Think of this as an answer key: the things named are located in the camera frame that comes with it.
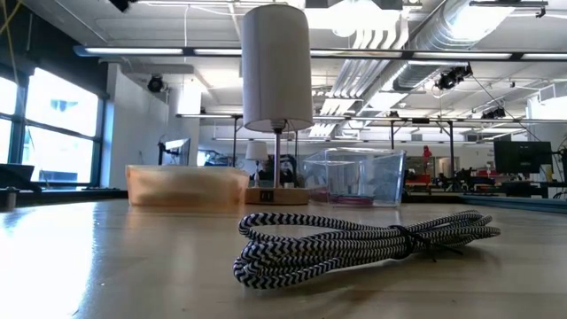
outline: red object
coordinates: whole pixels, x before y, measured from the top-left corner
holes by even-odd
[[[500,173],[496,172],[495,170],[490,170],[490,176],[499,176]],[[477,169],[477,176],[481,177],[488,177],[488,171],[485,169]]]
[[[425,183],[429,185],[431,183],[431,176],[429,174],[416,174],[415,179],[407,179],[406,183]]]
[[[423,147],[423,160],[427,161],[428,158],[431,157],[433,153],[429,150],[429,146],[425,145]]]

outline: braided cable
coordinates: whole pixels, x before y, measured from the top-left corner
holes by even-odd
[[[499,229],[486,226],[491,220],[489,215],[468,210],[407,227],[384,228],[304,214],[250,214],[238,224],[238,231],[250,242],[234,262],[234,276],[247,287],[275,289],[335,269],[403,259],[411,253],[432,253],[431,249],[455,252],[455,248],[475,239],[500,235]],[[252,229],[268,225],[315,226],[337,231],[295,238]]]

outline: computer monitor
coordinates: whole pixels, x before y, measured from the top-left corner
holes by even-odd
[[[189,165],[190,138],[159,144],[158,165]]]
[[[550,142],[494,142],[494,165],[498,173],[537,174],[542,165],[552,163]]]
[[[19,164],[0,164],[0,188],[15,187],[21,190],[41,192],[42,188],[31,182],[34,167]]]

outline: orange plastic container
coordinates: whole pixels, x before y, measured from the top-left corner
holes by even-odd
[[[247,173],[233,167],[126,167],[132,206],[231,208],[245,203]]]

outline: white lamp shade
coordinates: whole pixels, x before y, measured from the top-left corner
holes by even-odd
[[[244,124],[273,132],[313,125],[309,27],[289,5],[262,5],[246,13],[242,28]]]
[[[266,146],[266,142],[260,142],[260,141],[248,142],[248,146],[246,147],[246,159],[267,160],[268,147]]]

